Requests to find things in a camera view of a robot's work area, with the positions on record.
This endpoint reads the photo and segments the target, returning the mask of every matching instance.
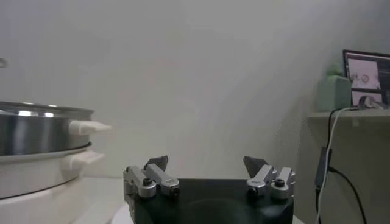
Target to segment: white steamer base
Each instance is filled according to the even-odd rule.
[[[0,200],[1,224],[69,224],[87,208],[82,178],[47,190]]]
[[[20,156],[0,156],[0,200],[58,186],[78,177],[104,157],[89,148]]]

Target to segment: white handle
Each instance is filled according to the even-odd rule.
[[[90,135],[99,131],[112,129],[111,126],[97,121],[77,121],[69,123],[69,133],[71,135]]]
[[[81,153],[68,155],[62,159],[63,170],[80,170],[84,166],[96,162],[104,157],[104,154],[97,153],[92,150],[86,150]]]

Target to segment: white shelf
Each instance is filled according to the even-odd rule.
[[[328,119],[330,112],[314,112],[310,113],[309,119]],[[390,121],[390,110],[381,109],[366,109],[358,111],[343,111],[340,114],[340,118],[351,118],[351,119],[375,119],[375,120],[389,120]]]

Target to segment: white cable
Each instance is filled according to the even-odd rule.
[[[354,109],[356,109],[356,107],[347,107],[347,108],[343,108],[343,109],[339,110],[336,114],[335,121],[331,127],[331,132],[330,132],[330,137],[329,137],[329,145],[328,145],[327,153],[326,153],[326,157],[325,157],[324,179],[322,180],[322,186],[321,186],[321,189],[320,189],[319,195],[318,195],[318,212],[317,212],[316,221],[314,222],[315,224],[318,224],[319,216],[321,213],[321,198],[322,198],[322,192],[324,191],[324,187],[325,187],[325,181],[327,179],[329,151],[330,151],[330,148],[332,146],[333,134],[335,133],[337,120],[339,119],[341,112],[346,111],[346,110],[354,110]]]

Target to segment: metal gripper jaw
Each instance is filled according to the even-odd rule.
[[[180,193],[179,180],[165,173],[168,163],[167,156],[150,159],[144,169],[138,166],[126,167],[123,172],[124,194],[138,195],[141,198],[151,198],[156,195],[157,186],[161,193],[170,197],[177,197]]]
[[[283,167],[279,174],[263,159],[245,156],[244,164],[251,179],[247,180],[248,193],[253,197],[266,195],[269,191],[274,199],[284,200],[294,196],[295,173]]]

